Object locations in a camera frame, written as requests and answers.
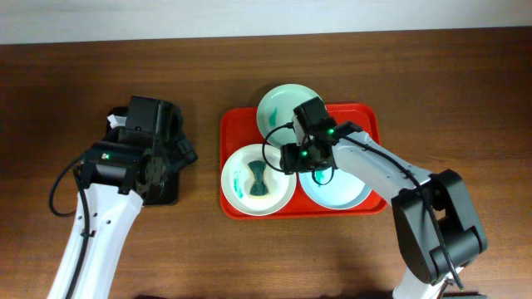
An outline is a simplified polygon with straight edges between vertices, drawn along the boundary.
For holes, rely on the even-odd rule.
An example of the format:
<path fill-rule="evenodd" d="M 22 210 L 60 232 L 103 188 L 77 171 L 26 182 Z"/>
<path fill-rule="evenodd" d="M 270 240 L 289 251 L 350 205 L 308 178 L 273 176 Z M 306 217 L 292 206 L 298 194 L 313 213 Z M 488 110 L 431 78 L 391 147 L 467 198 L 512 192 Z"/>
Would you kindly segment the mint green plate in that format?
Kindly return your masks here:
<path fill-rule="evenodd" d="M 273 88 L 259 102 L 256 121 L 260 134 L 266 137 L 273 129 L 290 122 L 294 108 L 316 97 L 321 99 L 318 93 L 299 84 Z"/>

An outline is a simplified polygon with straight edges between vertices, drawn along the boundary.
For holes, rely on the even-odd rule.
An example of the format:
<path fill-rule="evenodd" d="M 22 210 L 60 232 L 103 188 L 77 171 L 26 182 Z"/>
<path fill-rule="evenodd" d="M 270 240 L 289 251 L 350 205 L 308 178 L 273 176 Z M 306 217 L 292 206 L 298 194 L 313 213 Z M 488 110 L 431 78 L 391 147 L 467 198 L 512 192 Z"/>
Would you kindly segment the green yellow sponge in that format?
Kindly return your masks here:
<path fill-rule="evenodd" d="M 250 188 L 250 194 L 255 197 L 265 196 L 269 193 L 268 186 L 264 180 L 266 164 L 261 160 L 254 160 L 248 163 L 248 167 L 253 174 L 254 181 Z"/>

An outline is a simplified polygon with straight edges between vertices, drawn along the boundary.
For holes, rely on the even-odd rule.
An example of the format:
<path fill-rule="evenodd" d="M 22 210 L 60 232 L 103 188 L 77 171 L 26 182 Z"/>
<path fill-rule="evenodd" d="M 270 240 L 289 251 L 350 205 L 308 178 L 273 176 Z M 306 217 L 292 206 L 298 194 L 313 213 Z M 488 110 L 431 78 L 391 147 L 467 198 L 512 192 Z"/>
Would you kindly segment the white plate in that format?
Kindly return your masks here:
<path fill-rule="evenodd" d="M 255 197 L 250 194 L 254 181 L 248 163 L 261 160 L 267 166 L 264 180 L 269 193 Z M 280 150 L 271 145 L 244 146 L 231 154 L 221 171 L 220 183 L 223 196 L 232 208 L 250 216 L 267 216 L 278 212 L 295 193 L 297 176 L 280 170 Z"/>

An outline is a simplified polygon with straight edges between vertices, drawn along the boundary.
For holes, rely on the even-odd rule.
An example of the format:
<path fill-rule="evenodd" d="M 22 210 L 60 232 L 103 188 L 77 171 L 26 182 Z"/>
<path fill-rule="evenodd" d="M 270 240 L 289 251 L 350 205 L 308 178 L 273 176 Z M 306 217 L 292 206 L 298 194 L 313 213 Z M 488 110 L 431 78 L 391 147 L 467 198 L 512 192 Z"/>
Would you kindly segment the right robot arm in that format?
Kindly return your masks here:
<path fill-rule="evenodd" d="M 462 177 L 435 174 L 381 147 L 361 126 L 338 124 L 315 97 L 293 110 L 295 142 L 282 146 L 285 174 L 341 170 L 391 207 L 406 272 L 394 298 L 441 298 L 463 283 L 459 273 L 488 247 L 488 239 Z"/>

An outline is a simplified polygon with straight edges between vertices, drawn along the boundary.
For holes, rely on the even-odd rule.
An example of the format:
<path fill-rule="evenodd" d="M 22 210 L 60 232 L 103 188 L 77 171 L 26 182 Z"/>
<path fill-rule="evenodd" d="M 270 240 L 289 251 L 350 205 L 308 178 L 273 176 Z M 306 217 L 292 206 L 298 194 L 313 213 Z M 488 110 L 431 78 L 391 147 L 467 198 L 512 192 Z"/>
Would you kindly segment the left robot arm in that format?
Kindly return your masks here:
<path fill-rule="evenodd" d="M 50 298 L 108 297 L 140 211 L 176 204 L 180 171 L 198 159 L 183 123 L 177 105 L 132 96 L 108 113 L 104 137 L 66 167 L 77 204 Z"/>

